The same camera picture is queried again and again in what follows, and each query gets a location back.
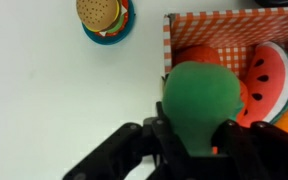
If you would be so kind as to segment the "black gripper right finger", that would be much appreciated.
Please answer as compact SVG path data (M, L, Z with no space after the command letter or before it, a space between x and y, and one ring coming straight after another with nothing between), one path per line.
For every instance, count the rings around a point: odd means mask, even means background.
M288 180L288 133L257 121L250 128L231 120L213 135L216 180Z

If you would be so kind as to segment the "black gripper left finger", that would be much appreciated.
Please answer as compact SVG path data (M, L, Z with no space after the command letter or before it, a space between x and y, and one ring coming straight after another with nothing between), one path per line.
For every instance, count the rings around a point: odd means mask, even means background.
M146 156L155 169L147 180L183 180L182 146L156 103L157 116L143 124L125 123L84 157L62 180L125 180Z

